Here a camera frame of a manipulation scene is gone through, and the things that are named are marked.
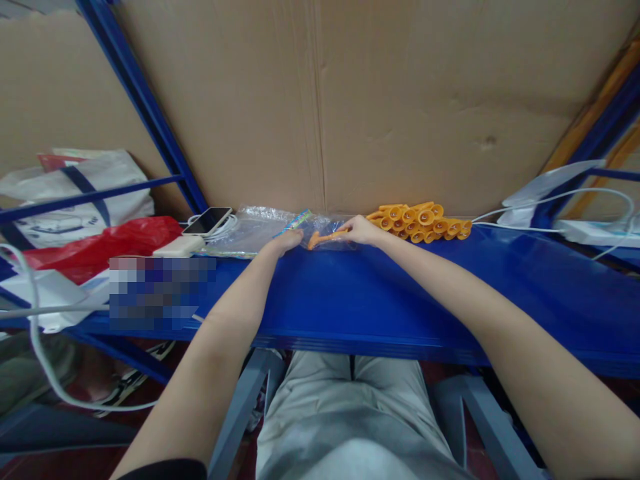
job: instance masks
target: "black sleeve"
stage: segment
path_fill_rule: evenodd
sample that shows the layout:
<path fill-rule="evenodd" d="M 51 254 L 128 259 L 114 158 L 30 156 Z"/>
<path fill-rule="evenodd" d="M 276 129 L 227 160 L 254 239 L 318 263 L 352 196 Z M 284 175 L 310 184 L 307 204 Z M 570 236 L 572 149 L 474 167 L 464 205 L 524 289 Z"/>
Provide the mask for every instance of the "black sleeve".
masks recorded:
<path fill-rule="evenodd" d="M 130 471 L 120 480 L 207 480 L 207 468 L 190 459 L 163 460 Z"/>

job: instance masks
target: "cardboard box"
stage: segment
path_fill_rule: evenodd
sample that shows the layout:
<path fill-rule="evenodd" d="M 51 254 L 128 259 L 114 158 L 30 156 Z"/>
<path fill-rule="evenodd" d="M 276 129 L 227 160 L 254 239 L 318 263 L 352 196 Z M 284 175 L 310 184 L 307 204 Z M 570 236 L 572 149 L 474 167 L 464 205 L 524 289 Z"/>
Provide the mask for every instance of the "cardboard box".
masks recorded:
<path fill-rule="evenodd" d="M 640 4 L 126 0 L 114 9 L 210 205 L 367 213 L 433 199 L 464 216 L 538 174 Z M 21 46 L 0 73 L 19 94 L 0 113 L 4 157 L 120 147 L 160 176 L 82 18 L 2 22 L 0 39 Z M 179 204 L 179 193 L 171 198 Z"/>

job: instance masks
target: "plastic bag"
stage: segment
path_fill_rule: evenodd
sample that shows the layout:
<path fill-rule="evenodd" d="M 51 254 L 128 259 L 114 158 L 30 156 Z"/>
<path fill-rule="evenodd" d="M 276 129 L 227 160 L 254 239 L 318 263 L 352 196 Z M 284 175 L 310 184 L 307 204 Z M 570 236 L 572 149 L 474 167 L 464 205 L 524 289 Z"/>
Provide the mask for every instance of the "plastic bag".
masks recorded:
<path fill-rule="evenodd" d="M 305 232 L 305 236 L 302 238 L 302 245 L 304 248 L 309 248 L 309 240 L 312 235 L 318 232 L 321 237 L 325 237 L 332 233 L 335 233 L 344 222 L 351 218 L 350 215 L 311 215 L 306 221 L 304 221 L 298 228 Z M 342 240 L 329 240 L 322 243 L 318 243 L 313 250 L 355 250 L 356 244 L 353 242 Z"/>
<path fill-rule="evenodd" d="M 602 167 L 605 164 L 605 160 L 588 160 L 571 163 L 564 167 L 548 171 L 534 178 L 516 193 L 504 199 L 502 204 L 505 207 L 517 207 L 518 205 L 526 205 L 528 203 L 541 200 L 550 194 L 556 187 L 559 187 L 564 182 L 571 180 L 576 175 L 580 175 L 594 167 Z M 500 225 L 508 225 L 510 227 L 530 227 L 536 208 L 537 205 L 531 205 L 528 207 L 508 210 L 498 218 L 498 223 Z"/>
<path fill-rule="evenodd" d="M 11 172 L 0 180 L 0 193 L 25 201 L 22 205 L 31 205 L 146 180 L 126 151 L 114 150 L 50 173 L 44 173 L 42 168 Z M 150 215 L 153 215 L 153 200 L 149 189 L 144 189 L 32 215 L 17 220 L 15 225 L 36 248 L 61 247 L 70 241 L 98 235 L 107 227 Z"/>
<path fill-rule="evenodd" d="M 64 247 L 23 252 L 36 270 L 55 269 L 80 285 L 109 268 L 109 259 L 119 255 L 148 257 L 182 234 L 171 217 L 130 220 L 110 227 L 100 235 L 66 244 Z"/>
<path fill-rule="evenodd" d="M 228 235 L 206 244 L 198 255 L 208 257 L 254 258 L 274 236 L 282 232 L 296 215 L 268 207 L 242 205 L 235 213 L 236 226 Z"/>
<path fill-rule="evenodd" d="M 233 230 L 222 238 L 206 244 L 198 255 L 208 257 L 232 257 L 240 259 L 254 258 L 260 249 L 270 240 L 287 229 L 300 228 L 305 236 L 301 242 L 302 247 L 307 248 L 314 231 L 321 234 L 330 234 L 338 229 L 348 215 L 336 215 L 324 217 L 313 215 L 308 210 L 300 214 L 272 209 L 268 207 L 242 206 L 236 212 L 238 222 Z M 354 246 L 347 242 L 326 242 L 318 245 L 318 250 L 345 250 Z"/>

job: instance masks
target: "phone screen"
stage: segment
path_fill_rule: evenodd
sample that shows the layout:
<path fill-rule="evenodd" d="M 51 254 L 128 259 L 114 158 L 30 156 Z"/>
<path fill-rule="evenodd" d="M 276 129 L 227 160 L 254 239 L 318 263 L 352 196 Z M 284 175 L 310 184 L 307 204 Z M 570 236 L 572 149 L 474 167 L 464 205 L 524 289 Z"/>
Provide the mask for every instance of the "phone screen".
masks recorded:
<path fill-rule="evenodd" d="M 200 215 L 200 218 L 190 224 L 183 233 L 209 233 L 228 212 L 228 207 L 210 208 Z"/>

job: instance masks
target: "blue shelf surface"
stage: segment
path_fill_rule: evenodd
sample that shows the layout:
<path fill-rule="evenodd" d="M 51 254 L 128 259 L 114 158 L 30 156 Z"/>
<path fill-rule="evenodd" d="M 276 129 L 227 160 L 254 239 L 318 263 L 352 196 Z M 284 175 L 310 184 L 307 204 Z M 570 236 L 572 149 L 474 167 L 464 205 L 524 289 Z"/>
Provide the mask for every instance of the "blue shelf surface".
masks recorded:
<path fill-rule="evenodd" d="M 536 233 L 476 227 L 467 240 L 422 248 L 496 288 L 595 373 L 640 378 L 638 282 Z M 247 264 L 218 260 L 199 315 L 206 316 Z M 162 324 L 160 329 L 114 330 L 104 312 L 74 329 L 190 340 L 199 326 L 193 319 Z M 470 332 L 372 247 L 344 252 L 298 248 L 284 256 L 254 346 L 488 364 Z"/>

